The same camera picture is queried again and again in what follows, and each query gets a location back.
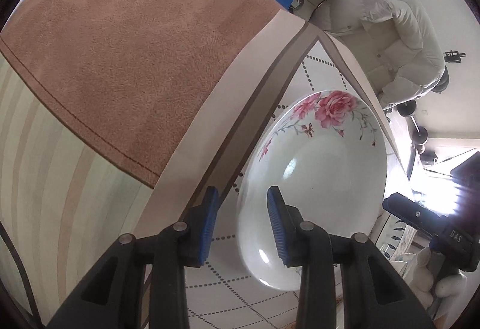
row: floral bowl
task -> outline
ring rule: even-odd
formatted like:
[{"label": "floral bowl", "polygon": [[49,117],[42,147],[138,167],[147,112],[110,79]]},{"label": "floral bowl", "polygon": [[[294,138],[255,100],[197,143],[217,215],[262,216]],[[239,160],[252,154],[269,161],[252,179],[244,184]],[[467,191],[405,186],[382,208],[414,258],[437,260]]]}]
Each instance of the floral bowl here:
[{"label": "floral bowl", "polygon": [[277,254],[266,208],[270,186],[327,232],[368,235],[386,173],[383,134],[362,100],[335,90],[297,102],[261,138],[242,181],[237,241],[246,267],[267,286],[300,289],[301,268],[285,267]]}]

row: white glove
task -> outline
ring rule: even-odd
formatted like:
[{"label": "white glove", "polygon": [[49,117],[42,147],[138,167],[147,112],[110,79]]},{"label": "white glove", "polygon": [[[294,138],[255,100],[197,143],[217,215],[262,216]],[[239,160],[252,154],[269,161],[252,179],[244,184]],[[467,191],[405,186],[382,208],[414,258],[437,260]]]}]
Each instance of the white glove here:
[{"label": "white glove", "polygon": [[[405,282],[417,296],[423,307],[428,308],[434,301],[429,292],[434,284],[434,277],[427,268],[430,261],[431,251],[429,248],[422,249],[413,259],[411,268],[404,276]],[[447,276],[437,282],[435,294],[443,298],[438,309],[436,319],[440,318],[450,310],[455,299],[464,292],[467,285],[467,278],[461,272],[456,275]]]}]

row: black cable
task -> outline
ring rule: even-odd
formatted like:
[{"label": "black cable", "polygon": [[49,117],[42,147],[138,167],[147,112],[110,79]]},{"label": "black cable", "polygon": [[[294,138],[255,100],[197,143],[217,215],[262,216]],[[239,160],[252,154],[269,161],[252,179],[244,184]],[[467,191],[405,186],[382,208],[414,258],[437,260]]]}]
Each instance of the black cable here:
[{"label": "black cable", "polygon": [[30,305],[30,310],[32,311],[32,316],[35,324],[38,329],[44,328],[42,319],[40,318],[40,313],[38,312],[37,302],[35,302],[35,297],[33,295],[32,286],[30,285],[30,280],[28,280],[27,271],[23,266],[22,259],[15,249],[14,243],[11,241],[7,231],[3,227],[2,222],[0,221],[0,237],[7,246],[15,265],[17,266],[20,277],[22,278],[23,287],[25,288],[25,293],[27,294],[28,304]]}]

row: pink rose pattern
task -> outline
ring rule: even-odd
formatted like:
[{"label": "pink rose pattern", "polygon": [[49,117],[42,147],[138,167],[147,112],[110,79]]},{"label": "pink rose pattern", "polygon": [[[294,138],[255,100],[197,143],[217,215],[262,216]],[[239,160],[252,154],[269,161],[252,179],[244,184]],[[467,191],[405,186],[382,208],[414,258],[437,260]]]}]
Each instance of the pink rose pattern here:
[{"label": "pink rose pattern", "polygon": [[359,139],[362,140],[364,130],[369,130],[370,133],[373,134],[373,142],[371,145],[375,146],[375,132],[377,129],[375,129],[368,121],[367,118],[369,118],[369,114],[366,114],[362,111],[365,109],[367,108],[360,108],[358,106],[357,99],[346,92],[332,91],[324,97],[322,97],[321,92],[315,93],[307,97],[300,104],[293,108],[293,113],[290,118],[287,119],[282,126],[280,126],[280,128],[273,133],[272,137],[270,137],[270,139],[263,146],[259,160],[261,160],[263,156],[267,154],[268,146],[272,143],[273,136],[277,136],[280,132],[285,132],[287,129],[293,128],[297,136],[305,133],[309,138],[313,138],[314,130],[312,124],[309,123],[307,126],[306,124],[299,123],[312,111],[315,112],[315,120],[320,122],[321,127],[325,129],[333,128],[333,130],[335,130],[341,137],[344,137],[345,131],[343,129],[339,129],[338,127],[344,123],[348,116],[351,116],[352,120],[356,119],[360,124],[362,134]]}]

